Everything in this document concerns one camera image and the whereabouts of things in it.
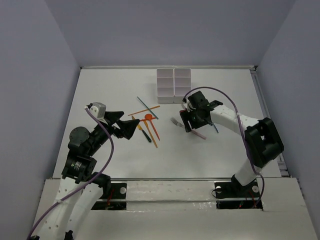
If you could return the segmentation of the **pink handled silver fork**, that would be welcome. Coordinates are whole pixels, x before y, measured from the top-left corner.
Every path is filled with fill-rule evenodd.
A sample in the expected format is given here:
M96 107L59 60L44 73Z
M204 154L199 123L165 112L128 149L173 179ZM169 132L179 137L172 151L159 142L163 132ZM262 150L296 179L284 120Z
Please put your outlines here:
M185 128L185 126L184 126L181 122L177 121L174 117L171 117L171 118L170 118L170 121L171 121L173 124L175 124L176 126L180 127L180 128L183 128L183 129ZM201 139L203 139L203 140L206 140L206 139L207 139L204 135L198 133L198 132L195 131L195 130L192 130L191 133L194 134L194 135L196 135L196 136L198 136L199 138L201 138Z

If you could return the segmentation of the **blue metal fork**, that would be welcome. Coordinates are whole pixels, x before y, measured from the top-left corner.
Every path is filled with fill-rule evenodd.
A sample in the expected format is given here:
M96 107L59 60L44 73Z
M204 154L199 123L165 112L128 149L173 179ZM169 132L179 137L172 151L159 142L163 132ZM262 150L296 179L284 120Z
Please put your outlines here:
M212 125L213 125L213 127L215 128L216 132L219 133L219 130L218 130L216 124L215 124L215 123L212 123Z

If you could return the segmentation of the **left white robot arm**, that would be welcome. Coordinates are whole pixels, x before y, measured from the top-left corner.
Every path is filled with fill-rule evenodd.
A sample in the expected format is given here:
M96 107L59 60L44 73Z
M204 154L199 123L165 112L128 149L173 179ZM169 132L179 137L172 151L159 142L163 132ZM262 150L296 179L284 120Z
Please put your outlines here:
M111 178L103 172L109 165L115 144L112 137L129 140L139 119L122 121L122 111L87 105L87 114L97 123L93 131L76 127L69 134L66 162L52 206L33 225L29 240L74 240L81 225L99 198L113 193ZM95 172L94 154L109 141L110 154L102 169Z

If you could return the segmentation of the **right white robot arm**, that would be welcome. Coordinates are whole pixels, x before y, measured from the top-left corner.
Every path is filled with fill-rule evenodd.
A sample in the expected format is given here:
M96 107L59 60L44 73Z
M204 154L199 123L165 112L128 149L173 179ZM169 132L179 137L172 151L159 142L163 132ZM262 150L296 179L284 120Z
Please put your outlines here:
M256 119L245 116L239 113L236 106L229 108L218 100L208 101L201 91L186 94L182 106L179 115L187 133L218 124L242 138L247 159L227 186L222 187L222 193L242 196L251 189L262 169L284 151L278 130L268 117Z

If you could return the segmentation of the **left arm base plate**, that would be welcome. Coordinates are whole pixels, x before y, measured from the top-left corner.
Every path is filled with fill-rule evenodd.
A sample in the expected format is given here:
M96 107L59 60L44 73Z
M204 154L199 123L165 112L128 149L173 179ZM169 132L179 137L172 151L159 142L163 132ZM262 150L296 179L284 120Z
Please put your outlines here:
M124 211L127 209L127 183L115 181L107 193L96 201L92 211Z

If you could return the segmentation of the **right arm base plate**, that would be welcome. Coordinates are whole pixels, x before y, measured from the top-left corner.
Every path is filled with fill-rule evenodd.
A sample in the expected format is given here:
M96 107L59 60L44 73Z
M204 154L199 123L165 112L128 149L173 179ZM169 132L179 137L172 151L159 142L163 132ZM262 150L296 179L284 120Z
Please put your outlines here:
M261 195L256 180L245 187L240 185L239 189L234 188L231 181L218 181L211 195L218 210L263 209L262 201L258 202Z

